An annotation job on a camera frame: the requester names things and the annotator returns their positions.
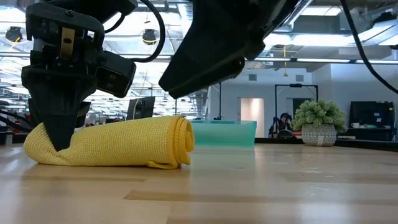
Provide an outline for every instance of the white pot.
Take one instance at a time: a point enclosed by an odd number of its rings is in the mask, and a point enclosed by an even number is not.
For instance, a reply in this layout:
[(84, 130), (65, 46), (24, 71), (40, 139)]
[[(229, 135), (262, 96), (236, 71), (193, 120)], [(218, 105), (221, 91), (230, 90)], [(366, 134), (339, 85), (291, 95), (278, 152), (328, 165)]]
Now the white pot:
[(337, 132), (332, 124), (323, 124), (320, 127), (315, 127), (313, 124), (303, 125), (302, 139), (309, 146), (332, 146), (336, 138)]

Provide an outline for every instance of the computer monitor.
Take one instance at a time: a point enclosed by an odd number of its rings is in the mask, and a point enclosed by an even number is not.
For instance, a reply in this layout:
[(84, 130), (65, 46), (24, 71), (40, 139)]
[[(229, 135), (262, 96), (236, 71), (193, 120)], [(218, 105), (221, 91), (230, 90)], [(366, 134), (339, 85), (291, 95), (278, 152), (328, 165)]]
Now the computer monitor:
[(130, 100), (126, 119), (151, 118), (154, 114), (154, 106), (154, 96)]

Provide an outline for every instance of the rolled towel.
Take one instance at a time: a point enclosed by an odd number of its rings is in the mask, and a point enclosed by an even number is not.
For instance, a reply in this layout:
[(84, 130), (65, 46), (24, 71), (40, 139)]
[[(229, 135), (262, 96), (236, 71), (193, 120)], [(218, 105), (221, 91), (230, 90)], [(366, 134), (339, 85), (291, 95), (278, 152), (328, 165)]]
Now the rolled towel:
[(25, 153), (41, 164), (62, 166), (189, 165), (194, 148), (191, 124), (181, 116), (146, 118), (93, 126), (73, 134), (70, 147), (57, 152), (39, 124), (26, 138)]

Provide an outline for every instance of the teal container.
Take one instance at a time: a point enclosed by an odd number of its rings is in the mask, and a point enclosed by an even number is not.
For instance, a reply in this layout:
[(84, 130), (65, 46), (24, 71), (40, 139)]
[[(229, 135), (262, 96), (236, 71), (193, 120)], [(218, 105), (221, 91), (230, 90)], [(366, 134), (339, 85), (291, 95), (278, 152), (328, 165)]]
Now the teal container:
[(192, 120), (197, 146), (253, 146), (256, 121)]

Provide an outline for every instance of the light wood tabletop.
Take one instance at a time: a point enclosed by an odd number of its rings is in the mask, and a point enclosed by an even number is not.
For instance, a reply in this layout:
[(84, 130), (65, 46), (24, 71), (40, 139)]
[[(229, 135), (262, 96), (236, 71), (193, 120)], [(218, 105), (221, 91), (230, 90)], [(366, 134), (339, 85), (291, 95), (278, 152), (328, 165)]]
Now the light wood tabletop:
[(198, 147), (179, 170), (36, 164), (0, 147), (0, 223), (398, 223), (398, 153)]

